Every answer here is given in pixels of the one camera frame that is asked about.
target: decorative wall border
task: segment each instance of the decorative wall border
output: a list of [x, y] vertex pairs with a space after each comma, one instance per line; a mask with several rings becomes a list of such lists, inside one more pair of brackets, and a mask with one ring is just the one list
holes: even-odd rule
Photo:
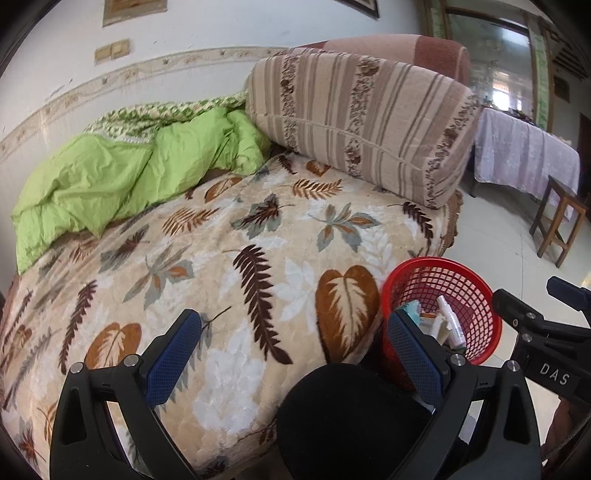
[[271, 57], [286, 47], [227, 47], [191, 50], [141, 61], [82, 83], [42, 106], [0, 141], [0, 163], [43, 126], [100, 95], [163, 73], [205, 65], [256, 61]]

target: wall socket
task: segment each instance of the wall socket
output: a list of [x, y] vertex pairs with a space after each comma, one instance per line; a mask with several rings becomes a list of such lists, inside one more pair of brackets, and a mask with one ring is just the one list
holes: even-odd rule
[[119, 40], [104, 47], [99, 47], [95, 50], [95, 65], [103, 63], [107, 60], [120, 59], [129, 55], [131, 51], [131, 40]]

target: doorway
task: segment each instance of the doorway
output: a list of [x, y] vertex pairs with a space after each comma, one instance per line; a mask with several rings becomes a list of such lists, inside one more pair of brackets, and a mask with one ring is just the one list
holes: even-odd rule
[[[585, 204], [591, 207], [591, 119], [580, 114], [579, 152], [581, 174], [579, 180], [579, 196], [586, 199]], [[587, 211], [591, 220], [591, 211]]]

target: picture frame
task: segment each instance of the picture frame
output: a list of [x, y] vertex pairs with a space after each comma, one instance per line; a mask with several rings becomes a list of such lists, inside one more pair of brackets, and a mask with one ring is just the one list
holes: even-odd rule
[[339, 0], [347, 5], [350, 5], [357, 10], [374, 17], [379, 18], [378, 0]]
[[131, 18], [166, 12], [168, 0], [105, 0], [103, 27]]

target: black mount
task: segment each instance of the black mount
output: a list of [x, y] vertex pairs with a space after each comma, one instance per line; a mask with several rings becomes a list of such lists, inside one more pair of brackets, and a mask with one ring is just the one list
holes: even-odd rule
[[165, 403], [201, 337], [201, 319], [185, 310], [143, 355], [119, 365], [70, 368], [57, 407], [51, 440], [52, 479], [139, 480], [129, 464], [106, 402], [117, 402], [142, 459], [155, 479], [199, 480], [177, 449], [154, 407]]
[[[449, 478], [540, 479], [538, 426], [518, 363], [508, 361], [501, 368], [472, 365], [465, 357], [424, 335], [403, 310], [394, 312], [388, 323], [388, 337], [419, 395], [438, 404], [431, 422], [389, 480], [438, 478], [471, 403], [478, 400], [484, 402], [466, 456]], [[409, 338], [416, 343], [404, 348], [405, 339]], [[433, 385], [438, 382], [441, 398], [433, 392]]]
[[[591, 291], [552, 277], [550, 295], [583, 312], [591, 324]], [[583, 408], [591, 406], [591, 329], [548, 322], [544, 316], [505, 290], [492, 297], [492, 307], [517, 333], [511, 355], [527, 378]]]

